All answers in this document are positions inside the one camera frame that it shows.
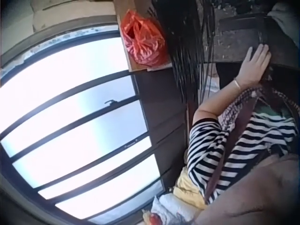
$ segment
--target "plastic bag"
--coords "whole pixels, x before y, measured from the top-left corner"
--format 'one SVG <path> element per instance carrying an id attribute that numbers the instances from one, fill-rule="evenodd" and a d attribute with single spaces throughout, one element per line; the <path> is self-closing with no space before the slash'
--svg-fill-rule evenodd
<path id="1" fill-rule="evenodd" d="M 165 39 L 150 19 L 128 10 L 121 31 L 127 51 L 136 63 L 155 67 L 168 61 Z"/>

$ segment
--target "striped shirt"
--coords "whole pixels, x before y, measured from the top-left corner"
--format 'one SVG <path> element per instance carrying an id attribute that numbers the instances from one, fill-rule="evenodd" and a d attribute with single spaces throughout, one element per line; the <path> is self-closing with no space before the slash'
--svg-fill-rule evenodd
<path id="1" fill-rule="evenodd" d="M 188 174 L 202 196 L 222 157 L 231 130 L 233 127 L 222 130 L 217 120 L 206 118 L 197 121 L 190 131 Z M 296 134 L 297 127 L 293 118 L 253 112 L 222 168 L 220 179 L 208 203 L 211 204 L 230 185 L 237 182 L 240 175 L 245 173 L 245 166 L 255 163 L 255 157 L 262 150 L 268 149 L 270 153 L 278 153 L 279 156 L 287 154 Z"/>

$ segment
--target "window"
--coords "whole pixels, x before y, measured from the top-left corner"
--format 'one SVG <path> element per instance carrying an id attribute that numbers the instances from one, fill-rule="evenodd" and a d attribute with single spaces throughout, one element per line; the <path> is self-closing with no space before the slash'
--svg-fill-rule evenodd
<path id="1" fill-rule="evenodd" d="M 107 224 L 164 191 L 120 37 L 37 60 L 0 96 L 6 178 L 24 179 L 37 204 Z"/>

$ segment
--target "gray fabric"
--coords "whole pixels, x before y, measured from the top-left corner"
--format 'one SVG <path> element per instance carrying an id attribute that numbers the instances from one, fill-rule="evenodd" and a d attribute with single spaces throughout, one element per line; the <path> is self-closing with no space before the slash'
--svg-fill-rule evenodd
<path id="1" fill-rule="evenodd" d="M 293 9 L 286 3 L 277 3 L 268 13 L 299 48 L 299 20 Z"/>

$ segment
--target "strap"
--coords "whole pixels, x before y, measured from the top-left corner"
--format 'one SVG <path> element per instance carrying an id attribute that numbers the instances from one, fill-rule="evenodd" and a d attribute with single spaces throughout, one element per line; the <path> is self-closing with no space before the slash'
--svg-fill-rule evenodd
<path id="1" fill-rule="evenodd" d="M 235 146 L 235 143 L 239 139 L 239 137 L 242 135 L 244 130 L 246 129 L 247 124 L 250 121 L 252 112 L 255 108 L 256 102 L 258 98 L 251 98 L 248 102 L 246 102 L 243 105 L 243 108 L 238 114 L 237 119 L 235 120 L 235 127 L 233 131 L 229 134 L 227 138 L 227 142 L 225 145 L 225 150 L 223 152 L 222 157 L 220 158 L 220 161 L 212 174 L 210 180 L 207 183 L 205 192 L 204 192 L 204 200 L 205 203 L 208 204 L 208 199 L 212 195 L 213 191 L 216 189 L 217 183 L 220 179 L 222 168 L 224 165 L 224 162 L 228 159 L 232 149 Z"/>

